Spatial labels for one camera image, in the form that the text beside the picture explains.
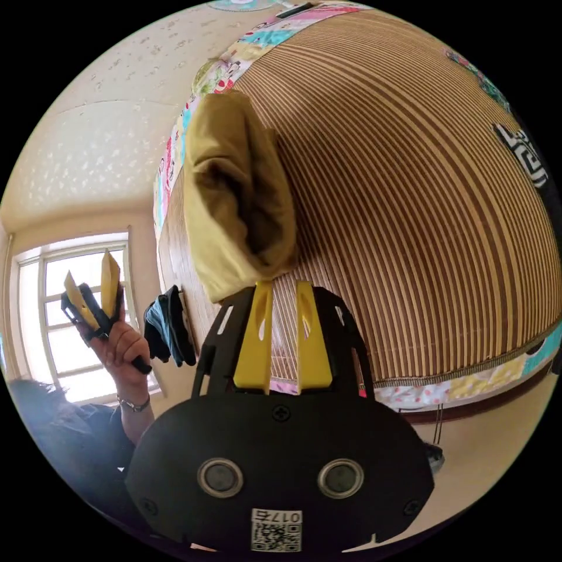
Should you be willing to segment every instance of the window frame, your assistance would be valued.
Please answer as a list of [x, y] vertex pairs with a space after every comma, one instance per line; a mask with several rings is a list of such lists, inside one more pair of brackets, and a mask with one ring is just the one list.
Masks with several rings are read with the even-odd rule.
[[[131, 268], [129, 264], [129, 241], [128, 239], [120, 239], [115, 241], [107, 241], [107, 242], [94, 242], [94, 243], [86, 243], [86, 244], [77, 244], [72, 247], [67, 247], [64, 249], [58, 249], [53, 251], [47, 252], [40, 252], [39, 255], [22, 259], [18, 262], [18, 282], [17, 282], [17, 299], [19, 302], [20, 299], [20, 272], [21, 268], [26, 265], [31, 265], [35, 262], [38, 263], [38, 277], [37, 277], [37, 305], [39, 309], [39, 327], [40, 327], [40, 334], [41, 339], [43, 342], [43, 352], [45, 354], [47, 364], [49, 366], [50, 374], [53, 380], [53, 384], [61, 389], [64, 386], [64, 379], [65, 377], [72, 376], [72, 375], [79, 375], [84, 373], [92, 373], [94, 374], [96, 371], [101, 371], [104, 369], [104, 366], [101, 362], [95, 365], [89, 365], [86, 367], [82, 367], [79, 369], [72, 369], [70, 371], [61, 371], [59, 372], [55, 366], [53, 353], [51, 350], [51, 345], [49, 341], [49, 333], [55, 332], [57, 330], [61, 330], [64, 328], [68, 328], [72, 326], [71, 322], [67, 322], [64, 324], [54, 324], [49, 326], [47, 323], [47, 311], [46, 311], [46, 304], [50, 302], [60, 301], [62, 293], [54, 294], [47, 296], [46, 294], [46, 285], [47, 285], [47, 265], [50, 262], [65, 260], [70, 258], [76, 258], [85, 255], [92, 255], [103, 253], [106, 250], [112, 251], [123, 251], [123, 278], [124, 280], [121, 281], [121, 285], [123, 285], [123, 289], [125, 292], [125, 298], [127, 300], [128, 309], [125, 311], [126, 314], [129, 315], [130, 322], [133, 327], [138, 330], [139, 329], [139, 322], [138, 317], [136, 315], [134, 300], [133, 300], [133, 291], [132, 291], [132, 283], [131, 283]], [[101, 286], [90, 287], [93, 293], [99, 292], [101, 290]], [[21, 318], [19, 318], [19, 332], [20, 337], [23, 341], [23, 328]], [[29, 369], [29, 362], [27, 354], [24, 353], [24, 358], [26, 362], [26, 367], [28, 373], [32, 375], [31, 370]], [[160, 385], [155, 373], [151, 374], [151, 379], [149, 380], [149, 392], [151, 394], [160, 392]], [[99, 404], [106, 404], [112, 405], [117, 401], [117, 394], [110, 394], [105, 396], [96, 396], [91, 397], [87, 400], [81, 400], [79, 402], [75, 402], [77, 405], [83, 405], [87, 403], [99, 403]]]

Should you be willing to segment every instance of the window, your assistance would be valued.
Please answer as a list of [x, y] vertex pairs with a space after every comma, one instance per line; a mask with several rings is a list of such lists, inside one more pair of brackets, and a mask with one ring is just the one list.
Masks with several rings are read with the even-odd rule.
[[[138, 330], [131, 295], [127, 241], [51, 249], [19, 264], [20, 329], [29, 372], [37, 381], [64, 388], [71, 402], [110, 403], [116, 400], [113, 379], [95, 353], [84, 345], [60, 308], [68, 271], [77, 285], [87, 283], [96, 300], [101, 302], [101, 261], [106, 249], [121, 268], [125, 321]], [[157, 389], [152, 374], [149, 375], [149, 389]]]

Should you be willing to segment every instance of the ceiling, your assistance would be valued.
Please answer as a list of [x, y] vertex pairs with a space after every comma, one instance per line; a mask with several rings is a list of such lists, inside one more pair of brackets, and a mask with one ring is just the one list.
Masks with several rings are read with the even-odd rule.
[[[227, 1], [236, 10], [249, 0]], [[201, 5], [172, 14], [116, 44], [80, 73], [45, 113], [16, 162], [0, 205], [6, 231], [85, 210], [148, 208], [165, 142], [197, 70], [283, 9], [273, 0], [250, 1], [264, 9]]]

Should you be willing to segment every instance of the person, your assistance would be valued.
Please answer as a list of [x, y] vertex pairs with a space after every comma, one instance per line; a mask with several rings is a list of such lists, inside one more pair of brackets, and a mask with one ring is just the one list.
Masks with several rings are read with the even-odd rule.
[[[77, 328], [84, 336], [86, 327]], [[121, 306], [109, 337], [89, 345], [115, 381], [117, 408], [78, 406], [63, 389], [33, 380], [10, 381], [8, 388], [39, 450], [73, 491], [109, 517], [150, 531], [125, 487], [135, 446], [154, 421], [147, 376], [131, 364], [138, 356], [149, 364], [148, 342], [125, 322]]]

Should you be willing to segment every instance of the qr code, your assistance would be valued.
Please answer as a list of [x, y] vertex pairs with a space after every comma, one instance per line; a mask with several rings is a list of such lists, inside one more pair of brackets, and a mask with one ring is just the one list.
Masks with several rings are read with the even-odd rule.
[[252, 550], [261, 552], [300, 552], [301, 537], [301, 512], [253, 510]]

